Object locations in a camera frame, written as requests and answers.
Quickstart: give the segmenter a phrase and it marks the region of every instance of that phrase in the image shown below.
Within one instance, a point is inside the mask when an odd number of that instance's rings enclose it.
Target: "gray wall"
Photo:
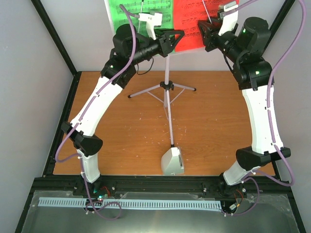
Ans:
[[[296,175],[294,196],[307,232],[311,232],[311,2],[306,0],[307,25],[298,44],[281,65],[275,75],[275,108],[277,124],[284,145],[290,147],[290,165]],[[301,22],[301,8],[298,2],[293,6],[266,53],[266,59],[274,65],[293,41]],[[288,172],[279,163],[281,175],[288,178]]]
[[[0,7],[0,232],[40,177],[72,76],[30,0]]]
[[[102,70],[113,48],[104,0],[42,0],[42,3],[76,68]],[[282,0],[260,0],[239,12],[239,24],[250,16],[263,17],[271,24],[282,3]],[[141,70],[147,70],[150,64],[145,62],[139,66]],[[155,58],[153,70],[164,68],[165,59]],[[173,56],[171,70],[227,70],[227,66],[218,51],[207,54],[201,49]]]

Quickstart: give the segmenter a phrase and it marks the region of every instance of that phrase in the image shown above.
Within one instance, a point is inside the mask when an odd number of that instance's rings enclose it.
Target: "sheet music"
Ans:
[[[114,31],[121,25],[128,23],[125,13],[119,7],[124,7],[131,13],[140,12],[141,0],[108,0]],[[144,0],[142,12],[148,13],[150,10],[162,12],[162,26],[160,28],[173,28],[173,0]],[[139,20],[131,18],[134,26],[138,30]],[[146,22],[140,23],[139,33],[148,36],[146,32]]]
[[[219,5],[231,2],[231,0],[205,0],[208,13],[216,17]],[[174,0],[174,28],[184,30],[185,36],[178,43],[175,51],[192,50],[203,47],[201,33],[198,27],[199,20],[207,20],[202,0]]]

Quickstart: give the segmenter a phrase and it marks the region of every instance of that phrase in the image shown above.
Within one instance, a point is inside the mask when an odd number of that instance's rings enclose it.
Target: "red paper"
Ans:
[[[205,0],[205,5],[210,17],[216,17],[219,5],[231,0]],[[173,18],[174,29],[184,30],[185,36],[175,48],[176,52],[192,50],[203,47],[202,36],[198,27],[199,20],[207,20],[202,0],[174,0]]]

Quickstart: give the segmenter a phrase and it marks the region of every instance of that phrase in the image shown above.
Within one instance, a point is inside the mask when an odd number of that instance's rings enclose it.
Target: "wooden table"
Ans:
[[[69,121],[81,110],[99,76],[99,72],[82,73]],[[235,162],[235,151],[252,142],[247,107],[236,81],[226,71],[171,71],[170,79],[197,88],[185,90],[172,105],[174,141],[182,150],[184,175],[220,175]],[[163,104],[147,93],[127,96],[163,80],[164,71],[136,75],[109,106],[95,132],[104,141],[98,156],[101,174],[162,175],[161,157],[170,148]],[[179,91],[176,87],[171,98]],[[152,93],[163,99],[162,88]],[[75,152],[67,141],[60,158]],[[271,164],[262,170],[274,175]],[[78,159],[57,163],[54,169],[54,174],[79,173]]]

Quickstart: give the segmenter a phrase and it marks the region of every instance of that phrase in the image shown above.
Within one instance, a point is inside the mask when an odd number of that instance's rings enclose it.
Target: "green sheet music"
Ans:
[[[119,7],[123,4],[125,8],[134,14],[138,14],[141,8],[141,0],[108,0],[110,13],[113,21],[114,30],[123,24],[127,24],[128,20],[125,13]],[[149,13],[150,10],[162,12],[162,25],[160,28],[173,29],[173,0],[144,0],[142,12]],[[131,17],[136,30],[138,30],[139,20]],[[148,36],[146,32],[146,22],[140,23],[139,33]]]

